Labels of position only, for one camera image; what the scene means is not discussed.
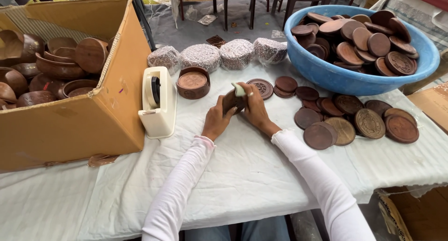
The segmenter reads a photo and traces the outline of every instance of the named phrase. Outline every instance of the bubble wrap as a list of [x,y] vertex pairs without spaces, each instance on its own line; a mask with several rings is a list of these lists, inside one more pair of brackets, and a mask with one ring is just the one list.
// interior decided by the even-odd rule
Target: bubble wrap
[[181,52],[181,60],[184,67],[203,67],[209,73],[215,71],[221,64],[219,49],[207,44],[187,47]]
[[258,38],[254,41],[255,54],[261,64],[277,64],[286,58],[286,44],[278,41]]
[[242,70],[254,58],[254,46],[245,39],[234,39],[221,46],[222,66],[229,70]]
[[164,66],[174,75],[181,68],[179,52],[172,46],[161,47],[148,55],[148,66]]

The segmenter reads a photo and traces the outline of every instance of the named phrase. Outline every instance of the white cloth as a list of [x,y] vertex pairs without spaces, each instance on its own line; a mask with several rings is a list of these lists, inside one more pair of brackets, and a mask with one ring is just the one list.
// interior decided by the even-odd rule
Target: white cloth
[[[193,136],[201,133],[218,95],[231,90],[232,82],[263,78],[274,84],[281,75],[295,78],[299,86],[316,88],[321,96],[331,95],[301,77],[289,61],[270,67],[254,61],[242,71],[219,68],[210,74],[208,95],[199,100],[179,97],[176,129],[170,138],[146,139],[143,151],[99,168],[77,162],[0,174],[0,241],[122,241],[140,236],[150,203]],[[405,145],[387,137],[360,137],[350,145],[318,151],[357,203],[368,203],[376,188],[448,182],[448,136],[437,125],[398,90],[360,99],[386,101],[411,112],[420,138]],[[298,98],[273,95],[265,106],[272,121],[281,128],[295,128],[294,134],[302,138],[303,131],[293,120],[302,106]],[[215,143],[219,147],[191,192],[182,229],[318,207],[293,164],[239,115]]]
[[[317,153],[292,132],[279,131],[271,142],[299,170],[316,196],[332,241],[375,241],[364,216],[347,187]],[[142,241],[178,241],[188,196],[204,172],[213,142],[196,136],[192,146],[169,174],[152,202],[143,226]]]

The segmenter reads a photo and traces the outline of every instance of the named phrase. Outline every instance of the table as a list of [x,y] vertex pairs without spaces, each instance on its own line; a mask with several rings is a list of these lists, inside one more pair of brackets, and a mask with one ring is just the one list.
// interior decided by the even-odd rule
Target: table
[[[254,61],[244,71],[219,68],[210,74],[210,93],[199,100],[179,98],[175,134],[145,140],[141,152],[126,154],[99,168],[86,162],[0,175],[0,241],[118,241],[138,237],[152,198],[171,169],[202,130],[205,114],[233,81],[280,75],[313,86],[289,61],[263,67]],[[321,96],[328,91],[317,88]],[[404,95],[395,90],[360,97],[384,100],[415,115],[420,139],[403,145],[384,137],[357,137],[344,147],[319,151],[358,203],[375,188],[448,182],[448,136]],[[265,101],[270,118],[291,128],[298,98],[273,95]],[[317,208],[303,178],[283,154],[239,115],[232,117],[199,183],[188,200],[182,229],[210,227]]]

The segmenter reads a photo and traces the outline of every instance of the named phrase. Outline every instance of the blue plastic tub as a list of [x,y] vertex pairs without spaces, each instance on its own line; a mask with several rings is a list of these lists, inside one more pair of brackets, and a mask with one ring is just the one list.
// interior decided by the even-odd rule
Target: blue plastic tub
[[422,80],[432,74],[439,65],[439,51],[432,41],[408,23],[404,23],[404,25],[411,34],[411,45],[420,54],[415,74],[399,77],[376,76],[350,71],[330,64],[306,51],[294,40],[291,34],[291,28],[296,26],[308,12],[331,17],[342,14],[370,16],[374,11],[346,5],[319,5],[302,9],[288,18],[284,32],[288,40],[289,59],[303,77],[322,88],[346,95],[378,95],[394,90],[403,84]]

